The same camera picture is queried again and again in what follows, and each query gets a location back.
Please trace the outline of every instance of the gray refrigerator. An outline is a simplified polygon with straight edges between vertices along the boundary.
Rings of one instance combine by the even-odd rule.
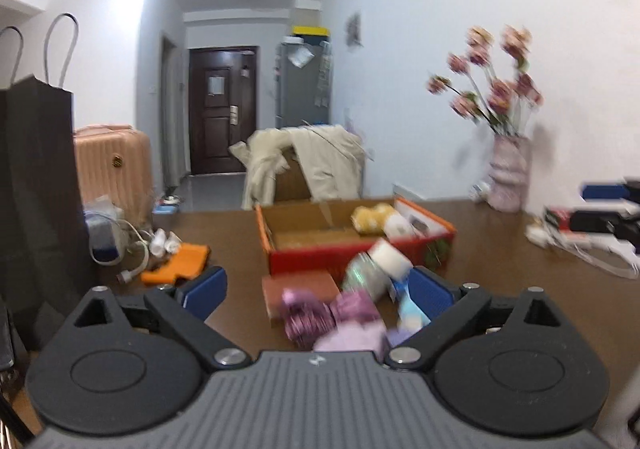
[[[313,57],[302,67],[298,61],[301,46],[313,54]],[[330,65],[328,45],[282,44],[278,47],[276,57],[276,127],[278,129],[305,125],[305,122],[329,124]]]

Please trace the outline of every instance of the brown wooden table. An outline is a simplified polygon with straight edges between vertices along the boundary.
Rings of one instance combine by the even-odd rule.
[[[607,408],[640,362],[640,281],[609,275],[566,252],[536,247],[524,236],[531,221],[526,215],[501,214],[462,200],[424,206],[458,228],[452,257],[441,275],[509,296],[542,286],[555,300],[609,369]],[[228,274],[228,297],[207,324],[252,355],[294,349],[283,328],[271,327],[264,309],[260,280],[268,266],[253,212],[178,214],[162,217],[158,225],[184,241],[209,245],[211,264]],[[380,308],[385,321],[395,324],[394,306],[383,302]],[[24,396],[16,409],[34,427]]]

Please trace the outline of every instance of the luggage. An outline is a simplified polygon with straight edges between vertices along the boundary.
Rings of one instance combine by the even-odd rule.
[[[150,221],[154,204],[151,143],[130,125],[89,125],[76,130],[82,201],[105,194],[136,227]]]
[[[55,18],[47,33],[46,82],[30,76],[0,95],[0,296],[29,350],[42,349],[98,285],[78,189],[73,95],[49,84],[49,38],[64,17],[75,33],[62,86],[78,39],[70,14]]]

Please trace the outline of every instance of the vase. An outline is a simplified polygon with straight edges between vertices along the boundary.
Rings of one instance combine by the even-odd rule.
[[[529,191],[531,143],[520,136],[496,135],[489,176],[494,181],[487,203],[501,212],[518,212]]]

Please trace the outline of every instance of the purple scrunchie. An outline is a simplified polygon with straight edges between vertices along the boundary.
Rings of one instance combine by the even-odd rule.
[[[365,289],[342,292],[329,305],[313,292],[286,289],[282,294],[284,331],[289,340],[310,350],[316,340],[329,333],[337,323],[356,321],[366,324],[381,319]]]

